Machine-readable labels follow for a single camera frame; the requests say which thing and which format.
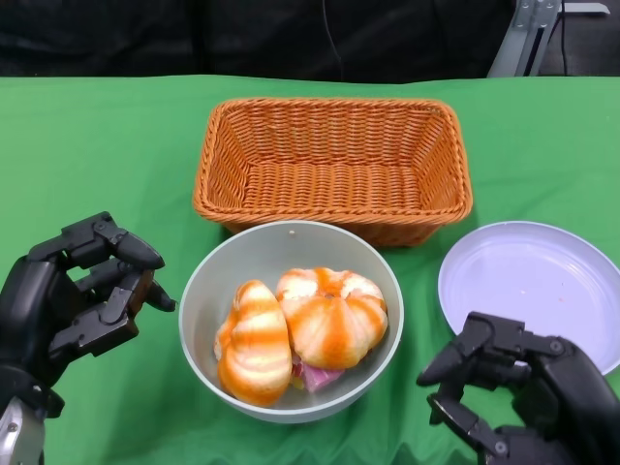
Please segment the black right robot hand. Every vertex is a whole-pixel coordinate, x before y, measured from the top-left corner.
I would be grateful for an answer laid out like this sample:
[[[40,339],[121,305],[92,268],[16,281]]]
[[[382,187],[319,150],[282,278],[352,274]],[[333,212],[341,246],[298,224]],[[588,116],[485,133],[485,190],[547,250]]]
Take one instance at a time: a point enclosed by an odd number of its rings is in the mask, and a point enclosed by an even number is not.
[[[616,464],[619,398],[574,342],[472,312],[418,375],[430,423],[445,424],[480,464]],[[461,402],[464,388],[508,388],[520,426],[491,427]]]

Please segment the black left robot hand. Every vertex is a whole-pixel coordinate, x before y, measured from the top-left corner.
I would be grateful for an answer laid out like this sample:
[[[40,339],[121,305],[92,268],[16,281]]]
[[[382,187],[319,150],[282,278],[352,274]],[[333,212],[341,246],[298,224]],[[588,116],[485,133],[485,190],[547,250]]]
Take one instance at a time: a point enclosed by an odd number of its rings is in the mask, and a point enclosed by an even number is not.
[[[1,291],[2,387],[52,387],[78,358],[136,337],[143,305],[174,311],[154,278],[164,265],[151,245],[106,211],[34,246],[15,262]]]

